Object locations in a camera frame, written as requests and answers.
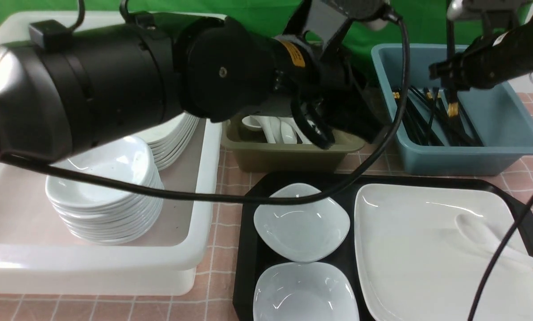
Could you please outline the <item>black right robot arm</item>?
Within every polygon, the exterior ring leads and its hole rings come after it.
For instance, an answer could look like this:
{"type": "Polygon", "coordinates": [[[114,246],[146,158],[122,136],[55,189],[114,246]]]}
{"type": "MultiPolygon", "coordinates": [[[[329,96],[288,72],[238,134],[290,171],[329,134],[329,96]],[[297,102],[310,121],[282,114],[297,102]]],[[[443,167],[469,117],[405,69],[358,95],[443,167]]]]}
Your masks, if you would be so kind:
{"type": "Polygon", "coordinates": [[[533,73],[533,15],[520,24],[518,11],[528,0],[452,0],[448,21],[479,20],[483,32],[464,51],[429,66],[430,79],[458,91],[492,89],[533,73]]]}

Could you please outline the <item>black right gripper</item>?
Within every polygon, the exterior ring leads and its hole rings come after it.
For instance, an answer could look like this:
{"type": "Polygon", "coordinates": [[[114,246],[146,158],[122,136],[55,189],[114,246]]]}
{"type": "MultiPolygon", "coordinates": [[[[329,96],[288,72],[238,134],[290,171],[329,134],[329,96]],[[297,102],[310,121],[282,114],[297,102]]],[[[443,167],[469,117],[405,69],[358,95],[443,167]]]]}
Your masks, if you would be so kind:
{"type": "Polygon", "coordinates": [[[429,78],[440,79],[458,91],[492,89],[497,85],[491,62],[497,47],[493,42],[469,45],[464,51],[429,65],[429,78]]]}

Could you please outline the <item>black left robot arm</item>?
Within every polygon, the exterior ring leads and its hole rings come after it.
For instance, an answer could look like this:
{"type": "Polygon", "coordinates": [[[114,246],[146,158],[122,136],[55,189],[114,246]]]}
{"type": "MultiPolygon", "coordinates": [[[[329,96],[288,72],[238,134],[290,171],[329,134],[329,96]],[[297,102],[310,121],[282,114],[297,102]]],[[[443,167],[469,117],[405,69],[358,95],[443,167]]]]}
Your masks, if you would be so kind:
{"type": "Polygon", "coordinates": [[[135,13],[70,31],[56,20],[0,44],[0,158],[55,163],[190,114],[293,117],[322,149],[339,130],[372,143],[383,130],[343,46],[274,38],[231,17],[135,13]]]}

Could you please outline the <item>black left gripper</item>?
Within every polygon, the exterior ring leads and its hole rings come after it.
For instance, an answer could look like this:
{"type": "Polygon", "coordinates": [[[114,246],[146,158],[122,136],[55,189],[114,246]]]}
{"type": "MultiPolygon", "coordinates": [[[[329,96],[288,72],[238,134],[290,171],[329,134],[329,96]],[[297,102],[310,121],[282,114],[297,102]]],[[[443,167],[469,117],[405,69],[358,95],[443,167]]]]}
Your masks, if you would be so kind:
{"type": "Polygon", "coordinates": [[[321,42],[290,38],[299,49],[310,80],[297,84],[291,112],[297,126],[317,148],[335,144],[334,131],[356,136],[372,144],[385,128],[364,97],[365,76],[352,63],[344,45],[325,51],[321,42]]]}

